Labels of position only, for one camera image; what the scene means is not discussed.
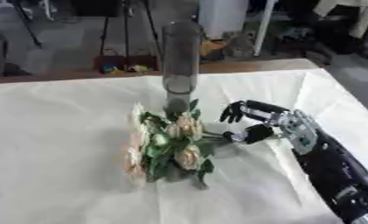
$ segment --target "white tablecloth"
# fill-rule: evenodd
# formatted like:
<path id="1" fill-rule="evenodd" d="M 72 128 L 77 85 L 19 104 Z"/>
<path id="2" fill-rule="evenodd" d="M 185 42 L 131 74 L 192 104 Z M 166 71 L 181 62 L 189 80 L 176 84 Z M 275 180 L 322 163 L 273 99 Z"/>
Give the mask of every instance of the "white tablecloth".
<path id="1" fill-rule="evenodd" d="M 368 111 L 323 70 L 201 74 L 194 98 L 207 127 L 252 99 L 312 114 L 368 168 Z M 160 77 L 0 85 L 0 224 L 339 223 L 287 143 L 218 149 L 210 189 L 190 180 L 136 189 L 122 173 L 127 113 L 160 110 Z"/>

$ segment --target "gray floor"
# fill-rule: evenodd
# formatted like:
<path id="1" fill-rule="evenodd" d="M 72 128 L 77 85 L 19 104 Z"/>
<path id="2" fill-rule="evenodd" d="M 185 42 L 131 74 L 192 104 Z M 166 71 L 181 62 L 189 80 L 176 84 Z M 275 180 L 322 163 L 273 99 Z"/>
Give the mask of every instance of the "gray floor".
<path id="1" fill-rule="evenodd" d="M 153 3 L 152 13 L 156 28 L 161 30 L 170 21 L 188 18 L 196 11 L 195 0 L 157 0 Z M 131 53 L 154 53 L 152 35 L 144 10 L 135 7 L 135 16 L 129 20 Z M 19 64 L 25 70 L 43 75 L 47 71 L 68 69 L 88 69 L 93 66 L 93 59 L 98 55 L 103 26 L 103 18 L 68 18 L 59 16 L 58 21 L 47 21 L 42 11 L 36 13 L 32 24 L 33 30 L 43 42 L 38 49 L 25 32 L 13 9 L 0 10 L 0 30 L 10 41 L 9 61 Z M 112 19 L 110 24 L 107 49 L 109 53 L 122 53 L 122 20 Z M 252 60 L 279 59 L 288 57 L 264 55 Z M 368 60 L 356 55 L 335 56 L 334 62 L 326 69 L 368 108 Z"/>

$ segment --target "artificial rose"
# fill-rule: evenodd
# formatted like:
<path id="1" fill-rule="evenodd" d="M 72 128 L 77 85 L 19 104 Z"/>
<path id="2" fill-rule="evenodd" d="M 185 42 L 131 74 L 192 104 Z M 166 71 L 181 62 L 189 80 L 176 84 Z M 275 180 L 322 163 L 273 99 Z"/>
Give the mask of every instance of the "artificial rose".
<path id="1" fill-rule="evenodd" d="M 155 145 L 159 147 L 164 146 L 169 142 L 169 138 L 162 134 L 155 134 L 152 140 Z"/>
<path id="2" fill-rule="evenodd" d="M 133 136 L 136 136 L 139 141 L 139 145 L 145 148 L 149 144 L 149 129 L 146 124 L 141 122 L 142 115 L 145 113 L 142 104 L 137 103 L 133 107 L 132 113 L 129 117 L 129 125 L 132 127 Z"/>
<path id="3" fill-rule="evenodd" d="M 194 145 L 189 144 L 185 149 L 176 153 L 174 159 L 185 170 L 199 170 L 201 165 L 200 149 Z"/>
<path id="4" fill-rule="evenodd" d="M 172 138 L 181 137 L 181 129 L 175 123 L 172 123 L 171 125 L 167 126 L 166 132 Z"/>
<path id="5" fill-rule="evenodd" d="M 194 141 L 200 140 L 203 136 L 203 124 L 191 117 L 189 112 L 183 113 L 178 118 L 177 126 L 186 136 L 192 137 Z"/>
<path id="6" fill-rule="evenodd" d="M 193 133 L 193 140 L 200 140 L 203 137 L 203 123 L 197 120 L 191 128 Z"/>
<path id="7" fill-rule="evenodd" d="M 133 179 L 145 179 L 145 171 L 142 168 L 142 153 L 139 145 L 129 145 L 123 151 L 123 165 L 125 172 Z"/>

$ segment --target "robotic hand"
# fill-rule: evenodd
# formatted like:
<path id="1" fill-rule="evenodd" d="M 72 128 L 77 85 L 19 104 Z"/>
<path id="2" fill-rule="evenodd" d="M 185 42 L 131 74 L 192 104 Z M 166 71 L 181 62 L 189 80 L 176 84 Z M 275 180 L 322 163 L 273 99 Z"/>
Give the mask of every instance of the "robotic hand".
<path id="1" fill-rule="evenodd" d="M 332 136 L 301 110 L 258 101 L 238 101 L 220 117 L 238 122 L 243 116 L 261 121 L 242 133 L 226 132 L 230 141 L 256 143 L 269 137 L 287 138 L 312 185 L 347 224 L 368 224 L 368 171 Z"/>

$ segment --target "glass vase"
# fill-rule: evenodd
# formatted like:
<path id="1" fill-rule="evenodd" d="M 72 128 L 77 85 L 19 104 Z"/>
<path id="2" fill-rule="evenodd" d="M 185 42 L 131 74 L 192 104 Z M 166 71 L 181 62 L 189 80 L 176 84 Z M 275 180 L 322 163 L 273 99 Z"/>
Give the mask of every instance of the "glass vase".
<path id="1" fill-rule="evenodd" d="M 201 30 L 192 21 L 173 22 L 163 28 L 163 85 L 166 108 L 185 112 L 196 88 Z"/>

